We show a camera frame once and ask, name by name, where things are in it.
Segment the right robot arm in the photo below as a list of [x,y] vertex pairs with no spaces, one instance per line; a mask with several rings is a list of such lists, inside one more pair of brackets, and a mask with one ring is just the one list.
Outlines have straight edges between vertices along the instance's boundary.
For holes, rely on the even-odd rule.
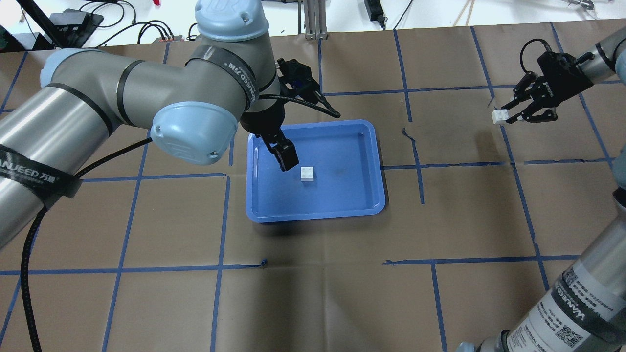
[[[524,69],[509,103],[492,112],[497,125],[557,120],[556,108],[576,94],[617,75],[625,81],[625,37],[621,28],[577,56],[545,51],[541,74]],[[612,163],[617,216],[564,270],[518,325],[459,352],[617,352],[625,333],[625,151]]]

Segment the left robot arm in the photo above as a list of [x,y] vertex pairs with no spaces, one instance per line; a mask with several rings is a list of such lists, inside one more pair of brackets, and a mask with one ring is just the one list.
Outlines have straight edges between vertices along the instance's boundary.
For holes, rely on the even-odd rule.
[[243,127],[282,170],[297,165],[261,1],[200,0],[194,12],[201,44],[183,67],[92,48],[47,58],[41,90],[1,120],[2,247],[76,194],[79,168],[121,125],[196,165],[218,162]]

